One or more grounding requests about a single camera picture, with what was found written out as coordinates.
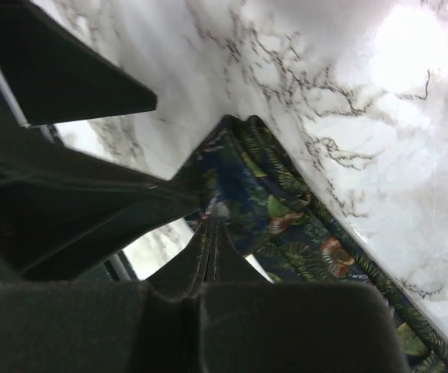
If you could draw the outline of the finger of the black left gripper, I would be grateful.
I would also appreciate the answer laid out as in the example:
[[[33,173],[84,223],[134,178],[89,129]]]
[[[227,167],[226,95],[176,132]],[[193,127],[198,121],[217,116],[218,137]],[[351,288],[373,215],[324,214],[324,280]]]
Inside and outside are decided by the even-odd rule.
[[[179,183],[21,128],[0,91],[0,281],[74,279],[196,206]]]
[[[157,107],[154,92],[30,1],[0,1],[0,82],[34,127]]]

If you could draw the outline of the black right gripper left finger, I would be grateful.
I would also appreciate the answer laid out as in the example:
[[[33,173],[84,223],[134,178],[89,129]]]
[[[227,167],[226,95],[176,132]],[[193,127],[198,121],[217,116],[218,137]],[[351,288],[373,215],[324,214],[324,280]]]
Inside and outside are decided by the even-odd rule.
[[[196,372],[210,226],[146,281],[0,282],[0,372]]]

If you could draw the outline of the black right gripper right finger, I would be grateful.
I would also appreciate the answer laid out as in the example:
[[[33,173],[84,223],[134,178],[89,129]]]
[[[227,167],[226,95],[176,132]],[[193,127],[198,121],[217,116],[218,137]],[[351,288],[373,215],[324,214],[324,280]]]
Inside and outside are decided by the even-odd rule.
[[[382,296],[352,282],[272,284],[218,223],[200,226],[210,257],[199,295],[201,372],[406,372]]]

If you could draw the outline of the dark green nature-print tie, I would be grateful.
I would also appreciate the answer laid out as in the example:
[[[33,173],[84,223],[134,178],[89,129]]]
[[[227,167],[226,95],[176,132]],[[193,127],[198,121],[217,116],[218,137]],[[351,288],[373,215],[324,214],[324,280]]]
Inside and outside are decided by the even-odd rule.
[[[275,282],[356,281],[383,296],[413,372],[448,372],[448,343],[303,180],[257,116],[224,116],[177,174],[200,195],[192,228],[225,224]]]

